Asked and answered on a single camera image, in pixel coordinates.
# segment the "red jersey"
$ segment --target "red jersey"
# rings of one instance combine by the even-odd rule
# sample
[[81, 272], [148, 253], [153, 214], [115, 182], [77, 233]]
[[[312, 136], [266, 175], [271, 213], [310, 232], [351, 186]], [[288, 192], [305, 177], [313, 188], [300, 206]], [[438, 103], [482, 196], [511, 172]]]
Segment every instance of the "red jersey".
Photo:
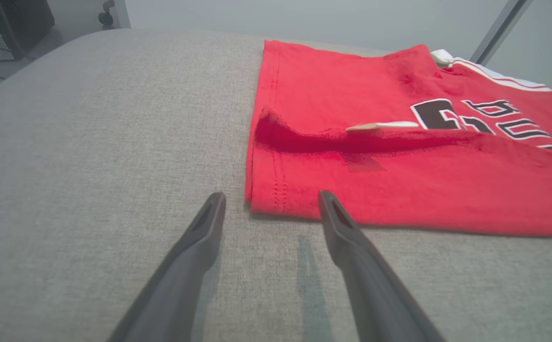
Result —
[[[405, 121], [417, 128], [346, 130]], [[267, 41], [247, 155], [257, 212], [552, 235], [552, 90], [426, 46], [359, 57]]]

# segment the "white wall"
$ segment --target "white wall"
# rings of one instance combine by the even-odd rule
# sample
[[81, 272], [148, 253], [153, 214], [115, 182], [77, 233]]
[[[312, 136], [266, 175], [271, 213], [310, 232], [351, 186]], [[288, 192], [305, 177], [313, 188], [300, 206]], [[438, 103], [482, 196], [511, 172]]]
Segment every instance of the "white wall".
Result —
[[506, 0], [125, 0], [132, 28], [206, 29], [470, 58]]
[[552, 0], [533, 0], [486, 66], [552, 88]]

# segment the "gray fabric surface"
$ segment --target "gray fabric surface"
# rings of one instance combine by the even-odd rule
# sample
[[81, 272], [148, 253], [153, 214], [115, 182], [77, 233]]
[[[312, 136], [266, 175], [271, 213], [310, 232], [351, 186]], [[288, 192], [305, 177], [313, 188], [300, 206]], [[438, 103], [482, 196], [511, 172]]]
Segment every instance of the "gray fabric surface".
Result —
[[[0, 85], [0, 341], [107, 339], [216, 190], [193, 339], [358, 339], [319, 223], [244, 204], [262, 54], [255, 37], [111, 30]], [[365, 233], [448, 340], [552, 341], [552, 238]]]

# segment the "caster wheel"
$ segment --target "caster wheel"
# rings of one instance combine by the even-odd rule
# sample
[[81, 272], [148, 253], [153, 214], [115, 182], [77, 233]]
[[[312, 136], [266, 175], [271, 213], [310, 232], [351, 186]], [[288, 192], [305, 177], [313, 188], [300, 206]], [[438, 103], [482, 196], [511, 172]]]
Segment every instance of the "caster wheel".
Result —
[[114, 18], [109, 13], [101, 12], [98, 14], [98, 21], [105, 26], [111, 26], [114, 23]]

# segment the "folded red fabric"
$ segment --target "folded red fabric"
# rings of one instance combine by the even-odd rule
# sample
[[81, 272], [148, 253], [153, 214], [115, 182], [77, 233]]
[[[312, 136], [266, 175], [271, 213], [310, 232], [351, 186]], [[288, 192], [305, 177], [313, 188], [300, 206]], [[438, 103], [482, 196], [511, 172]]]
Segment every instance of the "folded red fabric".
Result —
[[[347, 132], [368, 123], [418, 128]], [[365, 58], [267, 41], [248, 143], [251, 210], [552, 236], [552, 90], [426, 46]]]

